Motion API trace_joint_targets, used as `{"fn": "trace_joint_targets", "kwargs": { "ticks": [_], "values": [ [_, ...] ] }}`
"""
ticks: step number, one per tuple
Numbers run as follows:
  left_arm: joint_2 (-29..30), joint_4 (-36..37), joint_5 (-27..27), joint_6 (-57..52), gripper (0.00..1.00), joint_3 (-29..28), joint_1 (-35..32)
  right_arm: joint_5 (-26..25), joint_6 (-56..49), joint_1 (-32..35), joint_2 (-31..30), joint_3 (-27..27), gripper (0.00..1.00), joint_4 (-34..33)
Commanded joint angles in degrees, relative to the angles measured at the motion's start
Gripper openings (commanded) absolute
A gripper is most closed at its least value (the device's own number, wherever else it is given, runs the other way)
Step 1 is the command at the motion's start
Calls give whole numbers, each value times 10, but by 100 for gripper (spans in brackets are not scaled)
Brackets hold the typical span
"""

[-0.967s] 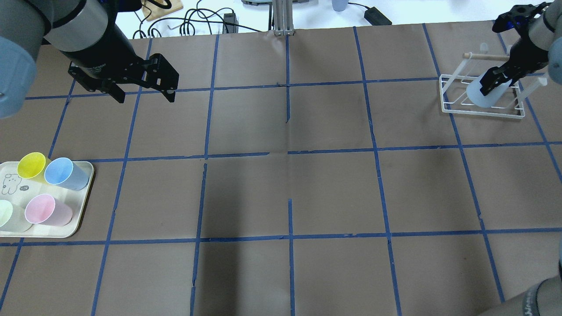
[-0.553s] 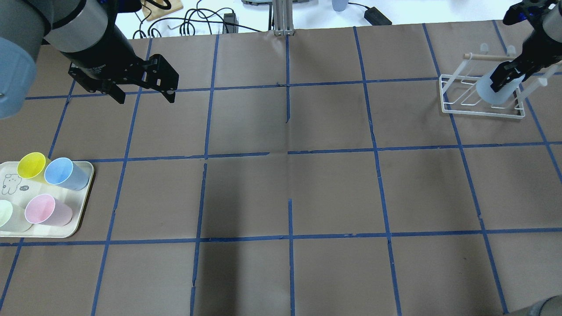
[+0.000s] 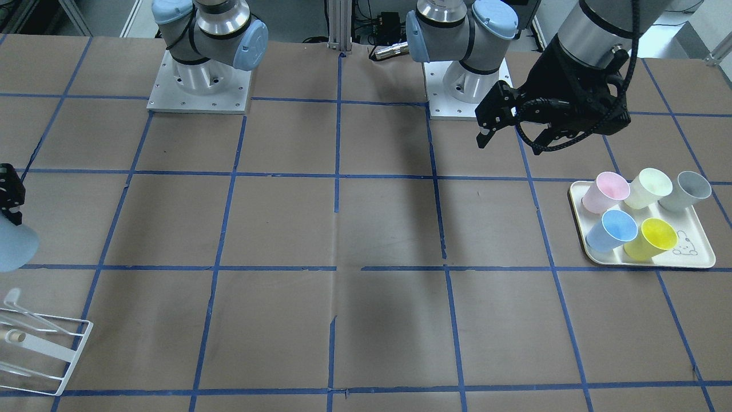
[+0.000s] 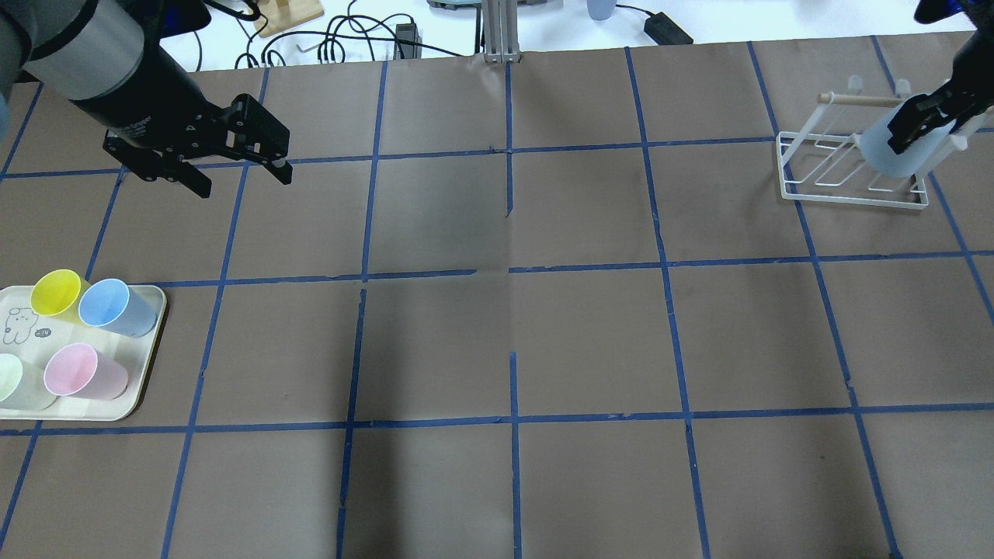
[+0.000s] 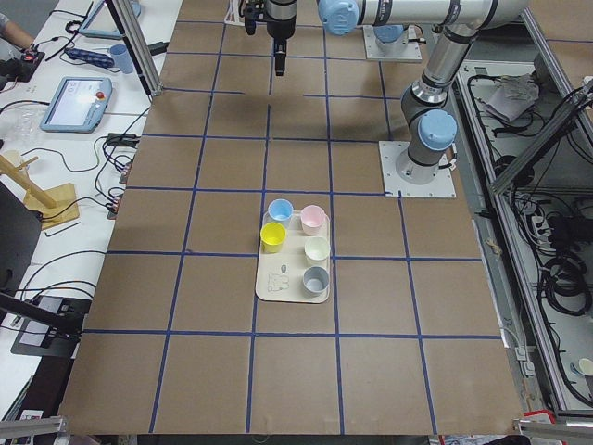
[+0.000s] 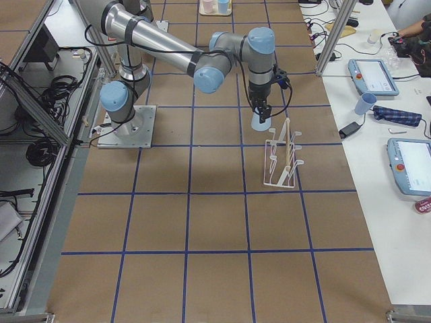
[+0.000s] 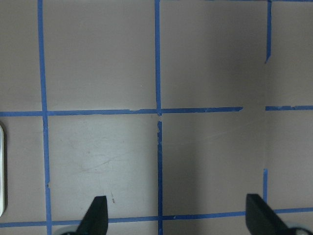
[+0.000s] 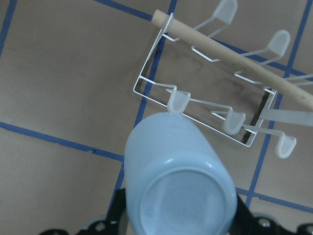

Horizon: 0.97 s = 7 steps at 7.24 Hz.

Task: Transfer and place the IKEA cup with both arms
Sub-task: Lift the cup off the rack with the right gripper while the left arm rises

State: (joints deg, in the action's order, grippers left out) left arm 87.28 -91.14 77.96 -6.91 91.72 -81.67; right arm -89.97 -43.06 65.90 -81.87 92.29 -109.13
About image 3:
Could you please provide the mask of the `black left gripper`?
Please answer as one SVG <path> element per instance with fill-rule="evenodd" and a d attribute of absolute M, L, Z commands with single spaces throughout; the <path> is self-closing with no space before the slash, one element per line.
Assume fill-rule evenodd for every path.
<path fill-rule="evenodd" d="M 612 135 L 630 125 L 625 97 L 613 96 L 624 86 L 620 68 L 629 60 L 627 50 L 611 52 L 606 68 L 591 68 L 576 62 L 559 40 L 552 40 L 526 79 L 517 89 L 503 80 L 497 81 L 474 110 L 479 133 L 479 149 L 498 130 L 528 121 L 549 124 L 534 141 L 536 156 L 552 152 L 552 142 L 560 138 L 575 141 L 581 132 Z"/>

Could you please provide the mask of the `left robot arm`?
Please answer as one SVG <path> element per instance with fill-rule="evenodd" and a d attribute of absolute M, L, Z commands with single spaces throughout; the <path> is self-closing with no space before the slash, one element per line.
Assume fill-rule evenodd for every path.
<path fill-rule="evenodd" d="M 502 1 L 419 1 L 405 30 L 416 62 L 449 62 L 451 94 L 476 104 L 478 147 L 514 127 L 534 154 L 569 148 L 593 134 L 630 125 L 627 89 L 640 38 L 669 1 L 579 1 L 531 68 L 523 85 L 498 72 L 518 33 Z"/>

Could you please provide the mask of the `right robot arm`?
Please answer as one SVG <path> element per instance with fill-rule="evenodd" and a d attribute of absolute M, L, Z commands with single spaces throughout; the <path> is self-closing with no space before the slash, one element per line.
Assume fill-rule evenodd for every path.
<path fill-rule="evenodd" d="M 149 96 L 136 85 L 137 64 L 123 64 L 113 80 L 112 63 L 102 63 L 100 77 L 90 79 L 88 91 L 72 91 L 89 39 L 53 40 L 44 36 L 11 35 L 2 46 L 2 154 L 11 153 L 11 132 L 22 126 L 39 133 L 23 145 L 30 159 L 50 135 L 53 115 L 64 102 L 81 100 L 139 105 L 166 120 L 183 115 L 186 134 L 193 121 L 205 120 L 200 142 L 218 142 L 233 132 L 235 120 L 245 120 L 251 71 L 263 60 L 268 42 L 266 24 L 252 15 L 245 1 L 154 1 L 152 15 L 165 41 L 154 50 L 165 53 Z"/>

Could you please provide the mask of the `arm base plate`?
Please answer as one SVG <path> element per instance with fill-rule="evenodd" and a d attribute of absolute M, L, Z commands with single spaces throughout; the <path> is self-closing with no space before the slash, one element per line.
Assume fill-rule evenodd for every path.
<path fill-rule="evenodd" d="M 505 60 L 488 75 L 471 73 L 460 62 L 427 62 L 423 69 L 431 117 L 436 120 L 474 121 L 474 110 L 497 81 L 512 85 Z"/>
<path fill-rule="evenodd" d="M 163 55 L 147 109 L 159 113 L 246 114 L 251 71 L 209 60 L 183 65 Z"/>

